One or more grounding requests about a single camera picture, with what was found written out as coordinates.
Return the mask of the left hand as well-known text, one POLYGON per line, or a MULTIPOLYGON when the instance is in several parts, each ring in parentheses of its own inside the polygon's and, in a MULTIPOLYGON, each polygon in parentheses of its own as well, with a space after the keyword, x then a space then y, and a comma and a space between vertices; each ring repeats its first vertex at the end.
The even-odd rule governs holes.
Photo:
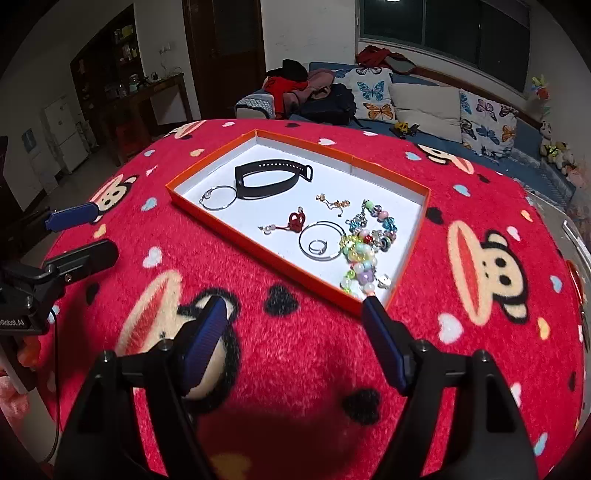
POLYGON ((28 391, 35 388, 33 371, 39 356, 36 336, 1 336, 1 410, 11 425, 29 412, 28 391))

